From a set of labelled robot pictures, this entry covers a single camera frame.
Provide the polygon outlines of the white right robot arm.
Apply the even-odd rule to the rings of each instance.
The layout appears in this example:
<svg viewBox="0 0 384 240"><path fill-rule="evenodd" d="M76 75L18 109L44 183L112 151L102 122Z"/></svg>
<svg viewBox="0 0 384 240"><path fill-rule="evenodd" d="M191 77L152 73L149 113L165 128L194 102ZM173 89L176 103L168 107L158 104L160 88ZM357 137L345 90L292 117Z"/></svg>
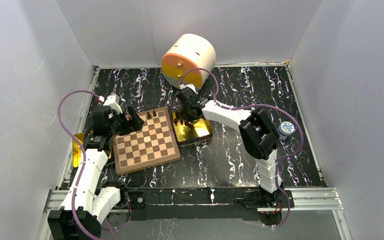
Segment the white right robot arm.
<svg viewBox="0 0 384 240"><path fill-rule="evenodd" d="M264 190L261 194L262 202L268 207L275 207L282 199L278 190L282 179L276 172L279 133L268 114L262 108L241 109L200 97L192 84L182 84L176 97L180 101L186 121L205 119L240 133L245 150L257 164L259 186Z"/></svg>

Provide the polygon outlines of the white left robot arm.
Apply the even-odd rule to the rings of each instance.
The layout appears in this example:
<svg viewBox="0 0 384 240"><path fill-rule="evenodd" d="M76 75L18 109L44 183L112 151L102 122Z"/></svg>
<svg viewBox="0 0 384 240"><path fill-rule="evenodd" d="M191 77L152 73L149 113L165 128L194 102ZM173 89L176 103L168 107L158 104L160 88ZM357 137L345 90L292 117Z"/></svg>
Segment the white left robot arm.
<svg viewBox="0 0 384 240"><path fill-rule="evenodd" d="M129 194L119 185L96 190L104 166L109 160L110 141L142 129L144 121L128 106L127 113L110 106L98 106L92 112L92 126L86 131L78 165L68 193L57 210L47 218L55 240L99 240L102 223L115 206L124 208Z"/></svg>

